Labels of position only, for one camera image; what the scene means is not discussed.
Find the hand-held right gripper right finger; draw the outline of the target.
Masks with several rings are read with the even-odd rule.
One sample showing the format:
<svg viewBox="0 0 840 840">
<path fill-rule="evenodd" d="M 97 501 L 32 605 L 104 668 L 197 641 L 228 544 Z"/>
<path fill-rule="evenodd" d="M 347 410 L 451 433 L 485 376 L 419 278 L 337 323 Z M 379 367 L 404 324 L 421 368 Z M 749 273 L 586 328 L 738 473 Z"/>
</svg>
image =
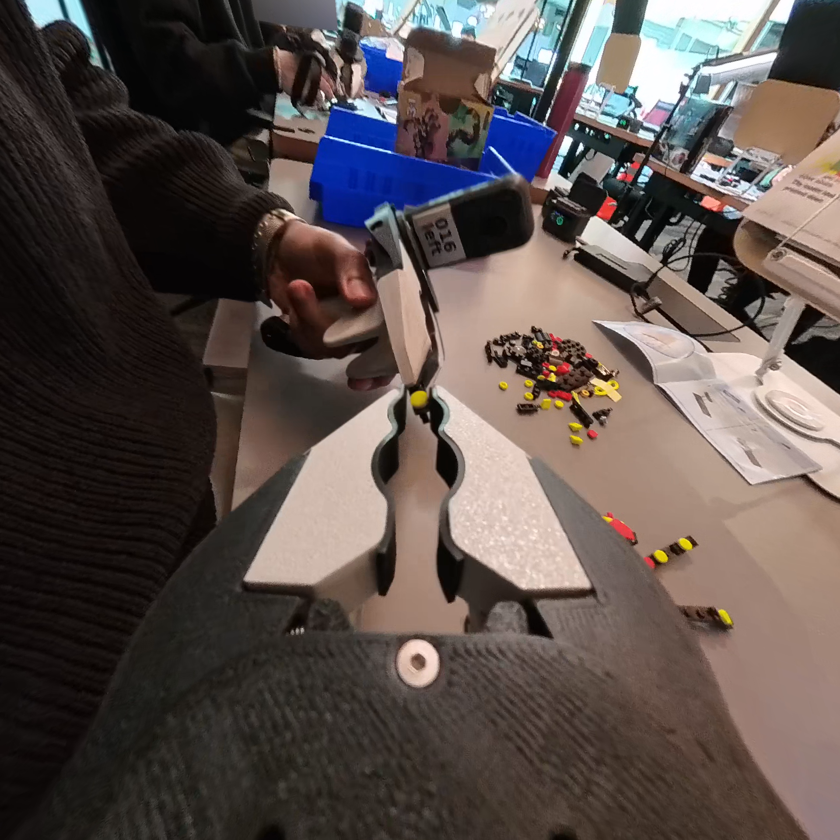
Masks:
<svg viewBox="0 0 840 840">
<path fill-rule="evenodd" d="M 551 501 L 550 470 L 442 387 L 432 390 L 437 578 L 448 602 L 588 596 L 594 587 Z"/>
</svg>

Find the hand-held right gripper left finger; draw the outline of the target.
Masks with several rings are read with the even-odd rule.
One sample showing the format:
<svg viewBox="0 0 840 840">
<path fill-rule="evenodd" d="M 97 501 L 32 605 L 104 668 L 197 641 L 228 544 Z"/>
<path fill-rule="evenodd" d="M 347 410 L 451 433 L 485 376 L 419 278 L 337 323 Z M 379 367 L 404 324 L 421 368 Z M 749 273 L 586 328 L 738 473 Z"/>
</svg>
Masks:
<svg viewBox="0 0 840 840">
<path fill-rule="evenodd" d="M 306 599 L 370 599 L 392 517 L 375 456 L 398 435 L 392 389 L 304 455 L 248 567 L 244 588 Z"/>
</svg>

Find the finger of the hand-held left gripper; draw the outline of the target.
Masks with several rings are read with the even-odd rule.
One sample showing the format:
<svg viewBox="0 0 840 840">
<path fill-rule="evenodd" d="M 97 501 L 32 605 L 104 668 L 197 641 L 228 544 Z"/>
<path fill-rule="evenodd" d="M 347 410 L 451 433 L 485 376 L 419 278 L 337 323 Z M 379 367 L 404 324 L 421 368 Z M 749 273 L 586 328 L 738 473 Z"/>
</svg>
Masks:
<svg viewBox="0 0 840 840">
<path fill-rule="evenodd" d="M 445 347 L 438 324 L 436 298 L 430 292 L 422 291 L 421 302 L 431 346 L 423 363 L 421 373 L 415 383 L 414 390 L 430 392 L 435 386 L 443 363 L 445 362 Z"/>
<path fill-rule="evenodd" d="M 399 375 L 407 387 L 430 387 L 435 373 L 428 306 L 412 268 L 395 268 L 376 279 L 383 328 L 376 342 L 377 376 Z"/>
</svg>

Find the black yellow red lego model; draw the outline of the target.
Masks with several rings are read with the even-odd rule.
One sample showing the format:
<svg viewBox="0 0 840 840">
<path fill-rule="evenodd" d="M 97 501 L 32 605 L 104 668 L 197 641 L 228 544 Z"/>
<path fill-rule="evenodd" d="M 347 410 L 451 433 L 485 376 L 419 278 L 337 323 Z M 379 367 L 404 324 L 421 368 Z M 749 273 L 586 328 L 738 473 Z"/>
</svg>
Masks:
<svg viewBox="0 0 840 840">
<path fill-rule="evenodd" d="M 606 525 L 611 527 L 631 546 L 638 546 L 638 538 L 635 530 L 630 528 L 625 521 L 615 517 L 611 512 L 602 515 Z M 681 537 L 663 548 L 641 555 L 642 561 L 651 570 L 665 567 L 672 561 L 694 551 L 698 548 L 698 541 L 690 535 Z M 734 629 L 734 622 L 729 612 L 714 605 L 677 605 L 677 609 L 689 624 L 695 626 L 712 627 L 719 632 L 728 633 Z"/>
</svg>

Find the pile of loose lego pieces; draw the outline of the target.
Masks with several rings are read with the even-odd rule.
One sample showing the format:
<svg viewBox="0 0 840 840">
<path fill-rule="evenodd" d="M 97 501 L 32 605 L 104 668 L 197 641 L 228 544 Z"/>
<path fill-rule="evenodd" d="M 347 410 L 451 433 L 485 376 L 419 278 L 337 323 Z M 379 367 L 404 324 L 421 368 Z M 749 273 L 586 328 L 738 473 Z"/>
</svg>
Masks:
<svg viewBox="0 0 840 840">
<path fill-rule="evenodd" d="M 592 413 L 605 407 L 614 411 L 622 399 L 618 370 L 597 360 L 577 340 L 534 325 L 526 331 L 504 332 L 488 340 L 495 354 L 493 364 L 507 374 L 507 379 L 498 383 L 498 389 L 519 395 L 514 411 L 520 417 L 565 412 L 567 425 L 584 426 L 584 431 L 577 434 L 584 440 L 588 429 L 599 435 L 605 427 L 594 420 Z M 540 404 L 542 411 L 532 416 L 518 414 L 517 404 L 525 402 Z"/>
</svg>

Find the small black device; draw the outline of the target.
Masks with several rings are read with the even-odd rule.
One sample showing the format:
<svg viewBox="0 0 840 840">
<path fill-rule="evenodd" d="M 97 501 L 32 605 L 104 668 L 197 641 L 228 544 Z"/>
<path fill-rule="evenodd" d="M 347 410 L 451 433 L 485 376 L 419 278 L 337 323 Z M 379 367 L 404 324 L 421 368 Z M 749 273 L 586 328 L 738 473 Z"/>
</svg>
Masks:
<svg viewBox="0 0 840 840">
<path fill-rule="evenodd" d="M 606 198 L 606 190 L 595 178 L 580 173 L 566 192 L 554 187 L 546 195 L 541 229 L 552 238 L 575 245 Z"/>
</svg>

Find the blue plastic bin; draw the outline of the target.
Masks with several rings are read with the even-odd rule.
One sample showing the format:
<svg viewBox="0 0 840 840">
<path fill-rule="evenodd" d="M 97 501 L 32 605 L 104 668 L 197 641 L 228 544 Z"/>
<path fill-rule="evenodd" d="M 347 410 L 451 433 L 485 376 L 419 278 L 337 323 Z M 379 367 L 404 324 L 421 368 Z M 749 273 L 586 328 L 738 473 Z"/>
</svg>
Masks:
<svg viewBox="0 0 840 840">
<path fill-rule="evenodd" d="M 360 46 L 366 64 L 364 88 L 374 95 L 395 98 L 403 77 L 403 45 L 380 40 L 364 41 Z"/>
<path fill-rule="evenodd" d="M 496 108 L 490 122 L 487 144 L 495 149 L 510 167 L 527 181 L 538 175 L 543 158 L 549 151 L 556 132 L 516 112 Z M 352 112 L 339 108 L 329 116 L 318 151 L 326 149 L 327 139 L 345 140 L 384 151 L 394 151 L 397 127 L 374 111 Z"/>
<path fill-rule="evenodd" d="M 312 167 L 309 196 L 331 224 L 362 228 L 377 207 L 421 206 L 515 171 L 489 148 L 478 171 L 324 137 Z"/>
</svg>

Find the printed cardboard box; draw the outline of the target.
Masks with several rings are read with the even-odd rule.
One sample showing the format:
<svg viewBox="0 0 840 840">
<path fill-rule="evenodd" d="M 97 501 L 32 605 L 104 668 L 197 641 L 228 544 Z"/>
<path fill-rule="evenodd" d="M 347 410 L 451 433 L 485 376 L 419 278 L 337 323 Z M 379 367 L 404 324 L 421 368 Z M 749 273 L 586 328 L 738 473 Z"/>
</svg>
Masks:
<svg viewBox="0 0 840 840">
<path fill-rule="evenodd" d="M 397 88 L 394 151 L 477 172 L 495 109 L 497 50 L 431 28 L 406 38 Z"/>
</svg>

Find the dark red cylinder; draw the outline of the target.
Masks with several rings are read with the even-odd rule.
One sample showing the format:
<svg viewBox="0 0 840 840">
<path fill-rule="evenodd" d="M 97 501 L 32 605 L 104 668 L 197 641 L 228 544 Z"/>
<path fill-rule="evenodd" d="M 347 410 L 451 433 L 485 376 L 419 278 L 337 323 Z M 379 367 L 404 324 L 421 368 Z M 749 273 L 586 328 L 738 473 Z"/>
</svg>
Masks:
<svg viewBox="0 0 840 840">
<path fill-rule="evenodd" d="M 564 137 L 581 102 L 591 69 L 590 65 L 570 62 L 563 74 L 545 122 L 545 125 L 555 132 L 555 136 L 537 170 L 536 177 L 539 179 L 546 179 L 551 174 Z"/>
</svg>

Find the flat black box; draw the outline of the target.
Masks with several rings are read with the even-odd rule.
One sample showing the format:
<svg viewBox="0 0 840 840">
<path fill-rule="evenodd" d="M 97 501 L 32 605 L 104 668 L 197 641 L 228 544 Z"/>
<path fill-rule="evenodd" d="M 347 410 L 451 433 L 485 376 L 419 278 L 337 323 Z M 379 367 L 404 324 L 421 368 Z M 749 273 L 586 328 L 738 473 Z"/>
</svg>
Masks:
<svg viewBox="0 0 840 840">
<path fill-rule="evenodd" d="M 630 295 L 648 298 L 654 272 L 635 261 L 627 261 L 593 245 L 579 245 L 573 259 L 582 267 L 605 280 L 616 289 Z"/>
</svg>

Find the black monitor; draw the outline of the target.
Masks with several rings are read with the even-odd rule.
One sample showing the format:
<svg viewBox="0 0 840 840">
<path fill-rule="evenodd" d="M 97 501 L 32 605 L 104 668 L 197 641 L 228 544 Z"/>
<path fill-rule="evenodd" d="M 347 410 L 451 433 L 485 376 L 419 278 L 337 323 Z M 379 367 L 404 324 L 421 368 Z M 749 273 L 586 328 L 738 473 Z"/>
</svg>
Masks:
<svg viewBox="0 0 840 840">
<path fill-rule="evenodd" d="M 719 101 L 688 97 L 656 143 L 652 158 L 682 174 L 693 172 L 731 111 L 731 105 Z"/>
</svg>

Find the instruction booklet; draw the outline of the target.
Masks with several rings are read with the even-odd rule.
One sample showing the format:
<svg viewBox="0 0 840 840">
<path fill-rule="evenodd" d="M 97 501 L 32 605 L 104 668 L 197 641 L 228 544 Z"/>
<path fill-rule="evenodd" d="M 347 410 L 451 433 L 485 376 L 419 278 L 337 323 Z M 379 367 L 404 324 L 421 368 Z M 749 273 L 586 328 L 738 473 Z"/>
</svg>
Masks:
<svg viewBox="0 0 840 840">
<path fill-rule="evenodd" d="M 821 466 L 762 415 L 744 389 L 716 371 L 710 353 L 682 332 L 640 321 L 594 320 L 648 362 L 652 382 L 750 485 L 812 476 Z"/>
</svg>

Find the person's black knit clothing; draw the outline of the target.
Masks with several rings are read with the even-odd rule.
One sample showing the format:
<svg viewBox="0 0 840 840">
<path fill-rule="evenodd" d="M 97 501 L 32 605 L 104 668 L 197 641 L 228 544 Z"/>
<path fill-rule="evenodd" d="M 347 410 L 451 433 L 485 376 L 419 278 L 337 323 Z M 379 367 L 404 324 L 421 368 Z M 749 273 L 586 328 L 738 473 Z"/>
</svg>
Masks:
<svg viewBox="0 0 840 840">
<path fill-rule="evenodd" d="M 75 28 L 2 2 L 2 838 L 95 717 L 209 513 L 215 415 L 75 107 L 123 106 Z"/>
</svg>

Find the printed instruction poster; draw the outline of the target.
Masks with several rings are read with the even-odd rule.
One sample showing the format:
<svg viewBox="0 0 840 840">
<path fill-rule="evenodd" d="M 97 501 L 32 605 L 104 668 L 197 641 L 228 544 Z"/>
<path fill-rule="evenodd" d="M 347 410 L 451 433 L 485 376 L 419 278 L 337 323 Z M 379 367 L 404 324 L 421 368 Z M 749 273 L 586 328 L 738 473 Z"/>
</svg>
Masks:
<svg viewBox="0 0 840 840">
<path fill-rule="evenodd" d="M 839 264 L 839 132 L 814 149 L 745 212 L 781 241 Z"/>
</svg>

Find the white flat base plate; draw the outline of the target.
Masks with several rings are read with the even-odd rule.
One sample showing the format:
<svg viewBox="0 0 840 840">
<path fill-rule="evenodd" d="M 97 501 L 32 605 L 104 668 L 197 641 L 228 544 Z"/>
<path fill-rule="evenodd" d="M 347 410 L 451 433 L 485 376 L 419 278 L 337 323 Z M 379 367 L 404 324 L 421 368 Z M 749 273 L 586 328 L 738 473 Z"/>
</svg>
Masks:
<svg viewBox="0 0 840 840">
<path fill-rule="evenodd" d="M 789 361 L 779 371 L 767 373 L 759 383 L 754 372 L 760 361 L 754 356 L 714 353 L 710 360 L 719 379 L 748 398 L 764 421 L 819 465 L 808 480 L 838 500 L 838 395 L 830 394 L 817 380 L 809 379 L 803 385 L 791 378 L 796 368 Z"/>
</svg>

